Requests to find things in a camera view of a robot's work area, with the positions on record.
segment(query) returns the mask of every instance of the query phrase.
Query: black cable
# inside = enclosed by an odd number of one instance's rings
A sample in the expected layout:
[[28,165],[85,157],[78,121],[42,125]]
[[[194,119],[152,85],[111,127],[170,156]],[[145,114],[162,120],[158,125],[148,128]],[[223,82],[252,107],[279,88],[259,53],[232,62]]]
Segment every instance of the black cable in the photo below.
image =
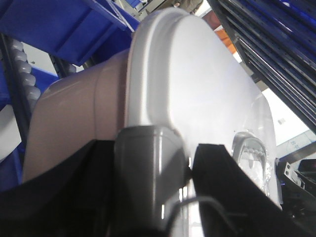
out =
[[233,224],[233,222],[228,218],[228,214],[226,213],[224,207],[221,205],[221,203],[216,200],[213,197],[206,197],[206,196],[199,196],[199,197],[193,197],[186,200],[183,200],[182,202],[178,202],[174,205],[169,220],[166,225],[166,233],[167,236],[170,236],[173,223],[175,222],[175,219],[181,209],[181,207],[186,206],[192,202],[204,202],[208,204],[210,207],[212,207],[214,210],[217,211],[217,213],[222,217],[223,221],[226,223],[226,225],[237,235],[237,230]]

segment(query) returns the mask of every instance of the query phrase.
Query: wire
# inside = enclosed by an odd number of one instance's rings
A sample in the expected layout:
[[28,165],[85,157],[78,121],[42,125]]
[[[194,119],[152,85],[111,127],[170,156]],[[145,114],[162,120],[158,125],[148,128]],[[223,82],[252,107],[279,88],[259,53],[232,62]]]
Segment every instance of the wire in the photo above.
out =
[[175,219],[181,209],[181,207],[186,206],[192,202],[203,202],[208,204],[210,207],[212,207],[214,210],[217,211],[217,213],[222,217],[223,221],[226,223],[226,225],[237,235],[237,230],[235,228],[235,225],[233,222],[228,218],[228,215],[224,209],[224,207],[221,205],[221,203],[216,200],[213,197],[207,197],[207,196],[199,196],[199,197],[193,197],[186,200],[183,200],[182,202],[178,202],[174,205],[169,220],[166,224],[166,233],[167,236],[170,236],[173,223],[175,222]]

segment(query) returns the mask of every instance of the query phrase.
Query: metal frame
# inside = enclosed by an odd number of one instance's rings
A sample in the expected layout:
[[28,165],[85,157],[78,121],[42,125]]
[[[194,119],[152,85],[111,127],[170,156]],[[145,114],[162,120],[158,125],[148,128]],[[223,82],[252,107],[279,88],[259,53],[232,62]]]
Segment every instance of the metal frame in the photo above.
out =
[[316,132],[315,3],[208,1],[245,64]]

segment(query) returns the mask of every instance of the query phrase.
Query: blue plastic bin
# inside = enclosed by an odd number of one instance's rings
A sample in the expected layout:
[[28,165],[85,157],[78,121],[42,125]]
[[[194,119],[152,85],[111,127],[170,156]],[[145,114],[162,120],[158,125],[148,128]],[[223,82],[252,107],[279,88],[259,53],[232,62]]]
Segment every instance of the blue plastic bin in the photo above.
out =
[[[133,28],[138,26],[119,11]],[[115,16],[106,0],[1,0],[0,32],[82,65],[117,29],[130,35]]]

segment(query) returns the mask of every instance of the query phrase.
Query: white plastic cover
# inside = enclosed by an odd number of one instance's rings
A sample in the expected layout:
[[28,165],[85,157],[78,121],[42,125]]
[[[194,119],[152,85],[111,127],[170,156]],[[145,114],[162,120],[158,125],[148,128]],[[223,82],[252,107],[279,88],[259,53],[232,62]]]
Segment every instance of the white plastic cover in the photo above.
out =
[[[274,174],[268,102],[202,19],[175,8],[149,15],[134,35],[127,78],[128,126],[174,129],[192,158],[198,143],[224,144],[231,152],[235,135],[248,132],[264,143]],[[278,204],[275,175],[268,186]]]

